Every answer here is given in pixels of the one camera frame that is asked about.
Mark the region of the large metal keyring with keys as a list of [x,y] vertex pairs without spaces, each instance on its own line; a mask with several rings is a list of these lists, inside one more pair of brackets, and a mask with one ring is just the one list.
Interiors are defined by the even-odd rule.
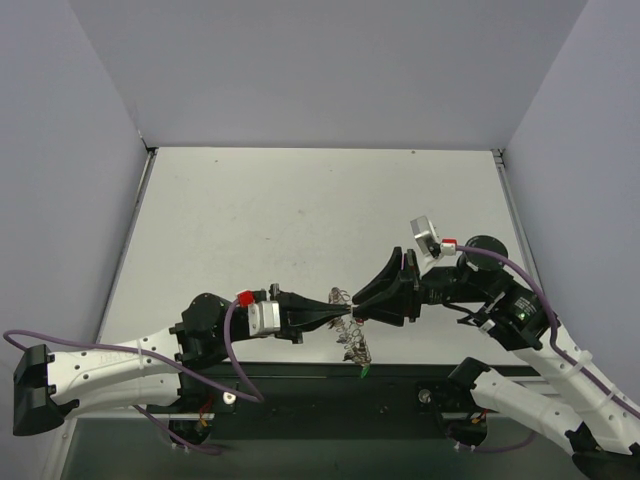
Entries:
[[361,368],[360,378],[367,377],[372,357],[362,327],[364,322],[355,319],[351,314],[335,317],[328,323],[328,328],[337,335],[337,343],[343,347],[344,361],[350,361]]

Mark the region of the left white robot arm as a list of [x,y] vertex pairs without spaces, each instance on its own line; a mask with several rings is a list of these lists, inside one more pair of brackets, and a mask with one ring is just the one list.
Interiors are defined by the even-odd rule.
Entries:
[[36,332],[13,373],[13,433],[34,436],[83,413],[151,405],[193,411],[209,396],[261,403],[239,365],[236,342],[273,336],[299,344],[350,314],[278,289],[243,291],[233,301],[195,297],[180,322],[120,344],[79,343]]

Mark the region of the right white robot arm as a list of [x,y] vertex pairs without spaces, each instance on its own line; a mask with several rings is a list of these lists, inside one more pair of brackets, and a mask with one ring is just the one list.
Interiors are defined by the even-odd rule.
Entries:
[[353,315],[393,326],[416,320],[424,305],[461,310],[477,328],[527,363],[559,395],[531,391],[496,369],[465,358],[449,375],[455,392],[477,408],[498,412],[560,446],[589,479],[639,476],[639,407],[578,347],[535,281],[508,258],[498,239],[477,235],[465,245],[417,239],[426,262],[395,248],[382,271],[353,297]]

